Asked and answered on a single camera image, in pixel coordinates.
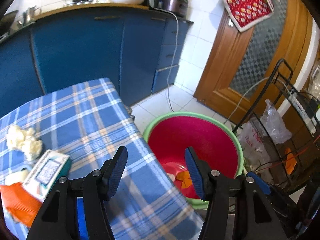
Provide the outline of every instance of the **wooden countertop edge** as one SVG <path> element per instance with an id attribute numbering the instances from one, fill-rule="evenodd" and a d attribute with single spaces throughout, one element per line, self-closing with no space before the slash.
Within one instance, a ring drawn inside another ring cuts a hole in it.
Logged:
<path id="1" fill-rule="evenodd" d="M 94 7 L 127 7 L 127 8 L 136 8 L 136 9 L 143 9 L 143 10 L 149 10 L 148 6 L 143 5 L 135 5 L 135 4 L 125 4 L 125 3 L 89 3 L 89 4 L 81 4 L 81 5 L 72 5 L 72 6 L 66 6 L 61 7 L 55 10 L 51 10 L 48 12 L 41 13 L 34 17 L 34 20 L 39 20 L 41 18 L 57 14 L 60 12 L 67 12 L 71 10 L 77 10 L 77 9 L 83 9 L 83 8 L 94 8 Z"/>

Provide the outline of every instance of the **plaid tablecloth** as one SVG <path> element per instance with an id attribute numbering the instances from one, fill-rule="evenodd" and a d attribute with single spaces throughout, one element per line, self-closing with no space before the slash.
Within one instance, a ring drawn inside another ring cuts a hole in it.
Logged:
<path id="1" fill-rule="evenodd" d="M 202 219 L 172 184 L 128 115 L 109 79 L 84 82 L 34 99 L 0 119 L 0 183 L 27 160 L 9 151 L 10 124 L 33 127 L 46 149 L 72 160 L 70 179 L 84 177 L 112 158 L 119 146 L 128 149 L 128 163 L 108 218 L 116 239 L 197 239 Z M 5 222 L 19 239 L 28 228 Z"/>

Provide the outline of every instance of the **orange cloth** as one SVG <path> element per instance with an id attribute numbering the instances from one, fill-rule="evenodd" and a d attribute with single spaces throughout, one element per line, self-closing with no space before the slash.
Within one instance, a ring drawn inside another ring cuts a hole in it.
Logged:
<path id="1" fill-rule="evenodd" d="M 188 171 L 179 172 L 176 179 L 182 180 L 181 188 L 188 188 L 192 185 L 192 180 Z"/>
<path id="2" fill-rule="evenodd" d="M 42 203 L 31 196 L 22 187 L 21 182 L 10 186 L 0 185 L 0 191 L 3 205 L 10 215 L 27 227 L 31 227 Z"/>
<path id="3" fill-rule="evenodd" d="M 297 164 L 297 160 L 294 158 L 293 154 L 290 152 L 291 152 L 290 148 L 287 148 L 284 152 L 287 155 L 287 161 L 285 162 L 285 170 L 287 171 L 288 175 L 290 175 L 294 171 L 294 167 Z"/>

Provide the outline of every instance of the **plastic tub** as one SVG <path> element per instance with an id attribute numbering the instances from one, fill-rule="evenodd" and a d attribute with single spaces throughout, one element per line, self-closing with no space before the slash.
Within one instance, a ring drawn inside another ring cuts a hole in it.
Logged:
<path id="1" fill-rule="evenodd" d="M 158 117 L 143 133 L 145 141 L 167 173 L 185 171 L 184 152 L 193 147 L 200 159 L 229 178 L 241 175 L 243 152 L 236 136 L 222 123 L 202 114 L 174 112 Z M 194 209 L 207 209 L 208 201 L 196 195 L 193 186 L 181 189 Z"/>

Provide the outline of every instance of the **metal screw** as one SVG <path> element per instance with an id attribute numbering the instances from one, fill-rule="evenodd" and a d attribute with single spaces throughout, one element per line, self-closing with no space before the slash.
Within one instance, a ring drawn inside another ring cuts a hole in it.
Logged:
<path id="1" fill-rule="evenodd" d="M 92 175 L 93 175 L 94 177 L 98 177 L 100 174 L 101 174 L 101 171 L 100 171 L 100 170 L 94 170 L 94 171 L 92 172 Z"/>
<path id="2" fill-rule="evenodd" d="M 211 171 L 211 175 L 215 176 L 215 177 L 218 177 L 220 175 L 220 172 L 217 171 L 217 170 L 213 170 L 213 171 Z"/>
<path id="3" fill-rule="evenodd" d="M 253 177 L 246 177 L 245 180 L 249 183 L 253 183 L 254 182 L 254 179 Z"/>
<path id="4" fill-rule="evenodd" d="M 61 177 L 59 178 L 60 183 L 65 183 L 67 181 L 67 177 Z"/>

